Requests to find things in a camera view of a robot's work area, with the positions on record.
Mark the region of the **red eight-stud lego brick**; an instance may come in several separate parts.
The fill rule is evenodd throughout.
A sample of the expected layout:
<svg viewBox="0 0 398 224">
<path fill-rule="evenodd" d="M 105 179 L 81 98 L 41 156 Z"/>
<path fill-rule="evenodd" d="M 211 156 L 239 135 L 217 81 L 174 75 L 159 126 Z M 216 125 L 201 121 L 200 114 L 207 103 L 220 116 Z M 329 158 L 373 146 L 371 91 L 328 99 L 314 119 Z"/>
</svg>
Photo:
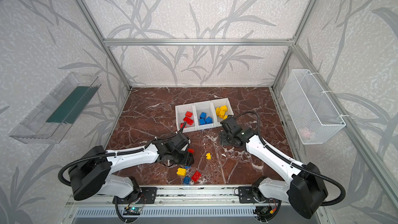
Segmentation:
<svg viewBox="0 0 398 224">
<path fill-rule="evenodd" d="M 194 124 L 194 121 L 191 118 L 189 118 L 189 117 L 185 117 L 183 119 L 183 121 L 186 122 L 187 125 L 193 125 Z"/>
</svg>

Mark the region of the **red lego brick bottom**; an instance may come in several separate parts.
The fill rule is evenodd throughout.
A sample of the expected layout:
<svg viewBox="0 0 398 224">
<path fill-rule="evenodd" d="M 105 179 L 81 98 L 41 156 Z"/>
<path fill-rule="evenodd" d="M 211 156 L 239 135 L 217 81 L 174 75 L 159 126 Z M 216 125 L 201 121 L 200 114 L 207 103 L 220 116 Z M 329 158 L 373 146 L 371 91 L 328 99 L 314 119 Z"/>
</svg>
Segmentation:
<svg viewBox="0 0 398 224">
<path fill-rule="evenodd" d="M 199 171 L 196 171 L 196 172 L 192 175 L 191 180 L 192 180 L 193 182 L 197 182 L 197 181 L 200 179 L 201 175 L 202 175 L 202 174 L 201 174 Z"/>
</svg>

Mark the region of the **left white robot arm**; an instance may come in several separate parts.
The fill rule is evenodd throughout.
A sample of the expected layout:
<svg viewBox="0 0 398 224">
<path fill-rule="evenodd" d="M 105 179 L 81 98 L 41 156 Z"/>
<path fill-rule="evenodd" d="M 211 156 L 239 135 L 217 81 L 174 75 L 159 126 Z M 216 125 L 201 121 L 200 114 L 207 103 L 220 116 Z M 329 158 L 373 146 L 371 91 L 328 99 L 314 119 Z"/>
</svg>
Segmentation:
<svg viewBox="0 0 398 224">
<path fill-rule="evenodd" d="M 189 167 L 194 163 L 188 150 L 190 140 L 182 133 L 154 139 L 140 147 L 123 150 L 105 150 L 102 146 L 91 148 L 82 158 L 65 165 L 58 179 L 71 187 L 76 201 L 95 195 L 114 196 L 115 203 L 132 203 L 143 195 L 134 178 L 115 173 L 141 164 L 170 164 Z"/>
</svg>

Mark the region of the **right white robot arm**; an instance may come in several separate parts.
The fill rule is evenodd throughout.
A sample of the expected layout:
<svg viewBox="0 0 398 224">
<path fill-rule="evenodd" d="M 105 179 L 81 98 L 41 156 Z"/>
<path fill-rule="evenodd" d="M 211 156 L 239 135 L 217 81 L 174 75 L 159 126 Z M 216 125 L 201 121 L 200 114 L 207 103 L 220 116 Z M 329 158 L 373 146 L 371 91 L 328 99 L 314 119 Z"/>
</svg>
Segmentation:
<svg viewBox="0 0 398 224">
<path fill-rule="evenodd" d="M 262 176 L 252 184 L 249 195 L 252 202 L 265 203 L 273 200 L 289 203 L 306 219 L 312 218 L 321 206 L 342 202 L 346 190 L 339 182 L 324 176 L 313 163 L 297 161 L 265 141 L 260 129 L 242 128 L 234 116 L 221 122 L 222 145 L 241 148 L 261 159 L 282 180 Z"/>
</svg>

